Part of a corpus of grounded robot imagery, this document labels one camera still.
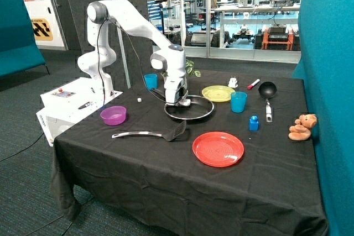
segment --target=black tablecloth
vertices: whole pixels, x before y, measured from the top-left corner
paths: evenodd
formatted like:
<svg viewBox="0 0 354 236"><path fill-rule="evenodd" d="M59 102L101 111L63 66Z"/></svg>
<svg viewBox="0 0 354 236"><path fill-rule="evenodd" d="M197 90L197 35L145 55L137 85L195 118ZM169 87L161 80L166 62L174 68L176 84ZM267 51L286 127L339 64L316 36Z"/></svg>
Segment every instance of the black tablecloth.
<svg viewBox="0 0 354 236"><path fill-rule="evenodd" d="M227 85L230 77L204 71L202 77L188 80L190 94ZM62 213L71 220L78 214L80 204L72 188L79 185L141 222L179 235L325 235L327 220L312 141L288 138L289 127L307 111L303 81L237 77L236 90L248 93L244 112L233 113L229 102L215 103L212 115L188 121L185 133L173 142L150 136L111 138L126 130L166 133L179 123L164 113L163 102L141 86L107 105L127 108L123 124L105 125L98 111L59 135L54 141L51 191ZM278 88L270 99L273 123L266 123L259 84L247 90L257 78ZM253 115L260 122L256 132L248 130ZM226 132L242 141L244 156L237 164L215 168L197 159L193 141L210 131Z"/></svg>

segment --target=orange machine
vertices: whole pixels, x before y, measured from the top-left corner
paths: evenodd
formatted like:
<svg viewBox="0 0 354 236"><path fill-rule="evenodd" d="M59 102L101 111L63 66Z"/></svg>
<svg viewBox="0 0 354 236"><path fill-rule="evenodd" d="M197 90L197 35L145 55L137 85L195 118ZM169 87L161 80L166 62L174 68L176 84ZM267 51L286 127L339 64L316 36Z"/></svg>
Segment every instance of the orange machine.
<svg viewBox="0 0 354 236"><path fill-rule="evenodd" d="M263 50L286 50L292 51L294 33L292 28L273 25L266 27L263 34Z"/></svg>

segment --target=brown teddy bear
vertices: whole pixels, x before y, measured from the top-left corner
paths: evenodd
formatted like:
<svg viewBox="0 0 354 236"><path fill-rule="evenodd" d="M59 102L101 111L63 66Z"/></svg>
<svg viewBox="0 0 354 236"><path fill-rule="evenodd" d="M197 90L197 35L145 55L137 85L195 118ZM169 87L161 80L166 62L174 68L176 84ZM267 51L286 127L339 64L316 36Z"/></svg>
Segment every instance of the brown teddy bear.
<svg viewBox="0 0 354 236"><path fill-rule="evenodd" d="M291 140L307 140L311 136L311 129L317 124L315 114L303 114L295 120L295 126L289 128Z"/></svg>

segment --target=yellow warning sign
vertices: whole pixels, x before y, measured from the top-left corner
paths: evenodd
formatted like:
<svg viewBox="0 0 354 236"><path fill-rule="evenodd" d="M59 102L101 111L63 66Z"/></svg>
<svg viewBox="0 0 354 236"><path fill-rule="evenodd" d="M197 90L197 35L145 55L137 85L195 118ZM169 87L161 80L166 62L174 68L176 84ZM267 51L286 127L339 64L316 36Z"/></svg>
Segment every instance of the yellow warning sign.
<svg viewBox="0 0 354 236"><path fill-rule="evenodd" d="M36 41L52 41L53 35L46 19L31 19L34 39Z"/></svg>

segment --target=small blue cup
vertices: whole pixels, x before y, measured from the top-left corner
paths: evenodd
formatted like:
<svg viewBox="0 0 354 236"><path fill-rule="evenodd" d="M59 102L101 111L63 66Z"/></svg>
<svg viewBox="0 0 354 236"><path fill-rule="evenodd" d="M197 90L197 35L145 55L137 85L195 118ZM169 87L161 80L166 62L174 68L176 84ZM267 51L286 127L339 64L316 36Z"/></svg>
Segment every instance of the small blue cup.
<svg viewBox="0 0 354 236"><path fill-rule="evenodd" d="M158 78L156 74L147 74L144 76L144 79L149 90L158 87Z"/></svg>
<svg viewBox="0 0 354 236"><path fill-rule="evenodd" d="M247 102L247 94L242 91L231 93L231 110L234 113L242 113Z"/></svg>

